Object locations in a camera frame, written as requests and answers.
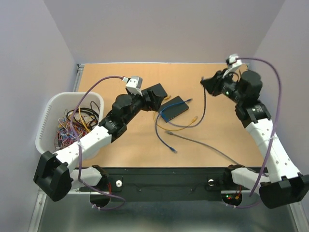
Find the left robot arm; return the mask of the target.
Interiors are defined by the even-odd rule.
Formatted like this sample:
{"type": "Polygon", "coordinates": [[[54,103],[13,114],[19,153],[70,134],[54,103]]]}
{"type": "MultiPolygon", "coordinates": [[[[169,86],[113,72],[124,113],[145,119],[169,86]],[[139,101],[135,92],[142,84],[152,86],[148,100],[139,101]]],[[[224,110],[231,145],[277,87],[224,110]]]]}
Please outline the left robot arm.
{"type": "Polygon", "coordinates": [[[79,142],[54,153],[45,150],[41,154],[34,182],[54,202],[63,199],[70,190],[83,186],[105,189],[108,175],[102,168],[94,165],[78,171],[77,166],[122,136],[128,123],[140,111],[157,111],[166,96],[161,84],[146,88],[140,94],[128,90],[118,95],[106,117],[79,142]]]}

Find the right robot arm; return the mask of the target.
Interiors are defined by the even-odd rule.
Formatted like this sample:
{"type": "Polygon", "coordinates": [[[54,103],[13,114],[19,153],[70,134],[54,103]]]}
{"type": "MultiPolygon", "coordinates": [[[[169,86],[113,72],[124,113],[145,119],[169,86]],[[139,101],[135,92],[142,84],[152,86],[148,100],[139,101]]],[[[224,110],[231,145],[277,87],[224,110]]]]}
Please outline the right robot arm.
{"type": "Polygon", "coordinates": [[[269,208],[300,202],[309,191],[309,176],[303,175],[287,155],[273,129],[275,123],[259,100],[263,83],[258,73],[243,72],[237,81],[233,73],[218,71],[212,78],[200,81],[212,96],[223,94],[235,104],[235,112],[244,129],[254,139],[262,157],[266,159],[259,174],[243,165],[230,165],[222,177],[223,185],[232,189],[241,185],[260,196],[269,208]]]}

